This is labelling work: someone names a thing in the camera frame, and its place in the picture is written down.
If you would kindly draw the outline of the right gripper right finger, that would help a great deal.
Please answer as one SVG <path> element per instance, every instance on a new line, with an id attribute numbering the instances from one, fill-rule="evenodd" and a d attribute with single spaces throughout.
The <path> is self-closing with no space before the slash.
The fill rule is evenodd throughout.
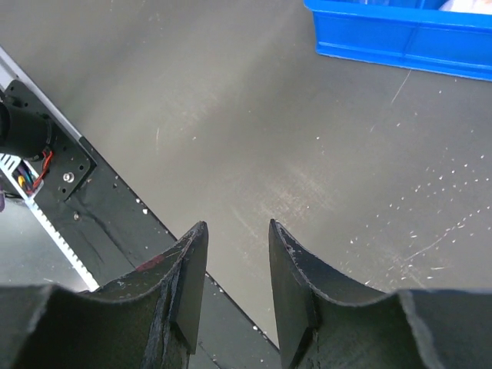
<path id="1" fill-rule="evenodd" d="M 491 293 L 364 285 L 276 220 L 269 261 L 284 368 L 489 368 Z"/>

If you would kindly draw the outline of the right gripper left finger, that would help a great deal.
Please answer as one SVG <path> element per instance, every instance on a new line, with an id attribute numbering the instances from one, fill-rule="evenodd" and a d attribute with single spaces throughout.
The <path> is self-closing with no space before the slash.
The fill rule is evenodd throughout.
<path id="1" fill-rule="evenodd" d="M 196 351 L 208 226 L 96 291 L 1 289 L 3 368 L 186 368 Z"/>

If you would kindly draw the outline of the blue plastic divided bin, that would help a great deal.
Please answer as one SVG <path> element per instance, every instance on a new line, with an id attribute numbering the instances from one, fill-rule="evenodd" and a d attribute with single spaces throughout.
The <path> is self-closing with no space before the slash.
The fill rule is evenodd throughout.
<path id="1" fill-rule="evenodd" d="M 324 56 L 491 79 L 491 16 L 442 1 L 306 1 Z"/>

